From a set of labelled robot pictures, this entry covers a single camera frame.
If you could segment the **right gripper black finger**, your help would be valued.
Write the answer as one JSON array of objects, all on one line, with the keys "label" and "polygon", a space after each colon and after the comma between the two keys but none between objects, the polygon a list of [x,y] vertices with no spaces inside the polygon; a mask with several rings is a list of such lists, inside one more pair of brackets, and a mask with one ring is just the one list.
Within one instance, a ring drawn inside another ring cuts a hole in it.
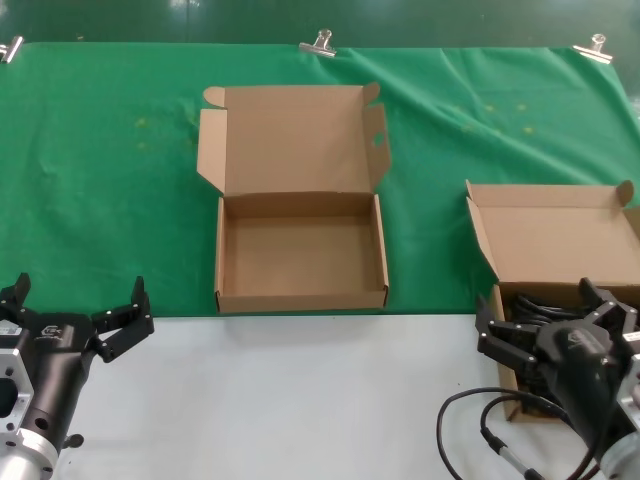
[{"label": "right gripper black finger", "polygon": [[516,310],[514,322],[499,320],[484,297],[476,300],[478,351],[513,370],[522,380],[541,379],[534,349],[542,326],[541,315],[522,310]]},{"label": "right gripper black finger", "polygon": [[637,308],[618,300],[610,290],[596,286],[588,278],[580,280],[578,290],[585,303],[584,319],[605,329],[613,340],[639,333]]}]

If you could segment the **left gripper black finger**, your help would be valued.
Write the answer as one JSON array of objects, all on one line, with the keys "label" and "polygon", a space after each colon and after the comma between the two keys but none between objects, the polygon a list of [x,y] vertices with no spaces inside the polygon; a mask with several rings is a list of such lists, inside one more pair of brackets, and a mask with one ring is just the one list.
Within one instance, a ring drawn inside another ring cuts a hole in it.
[{"label": "left gripper black finger", "polygon": [[28,326],[33,312],[24,306],[31,289],[28,273],[21,273],[16,282],[1,290],[0,314],[2,321],[9,321],[17,326]]},{"label": "left gripper black finger", "polygon": [[154,333],[154,318],[144,279],[138,276],[128,305],[91,316],[95,328],[92,347],[104,363],[110,363]]}]

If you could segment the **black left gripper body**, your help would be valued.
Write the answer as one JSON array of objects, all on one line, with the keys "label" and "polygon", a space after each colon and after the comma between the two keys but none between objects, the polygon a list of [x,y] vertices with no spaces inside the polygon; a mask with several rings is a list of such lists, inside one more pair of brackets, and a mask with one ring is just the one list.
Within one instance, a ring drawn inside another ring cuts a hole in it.
[{"label": "black left gripper body", "polygon": [[78,313],[26,313],[24,326],[35,346],[34,395],[22,427],[61,448],[95,353],[90,318]]}]

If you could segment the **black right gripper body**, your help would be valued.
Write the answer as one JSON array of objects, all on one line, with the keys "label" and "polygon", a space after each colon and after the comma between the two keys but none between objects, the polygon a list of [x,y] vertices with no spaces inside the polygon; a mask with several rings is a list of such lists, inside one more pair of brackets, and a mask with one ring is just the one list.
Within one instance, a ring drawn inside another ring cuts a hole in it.
[{"label": "black right gripper body", "polygon": [[596,458],[626,433],[616,412],[620,371],[612,346],[605,329],[577,320],[546,325],[535,340],[539,371]]}]

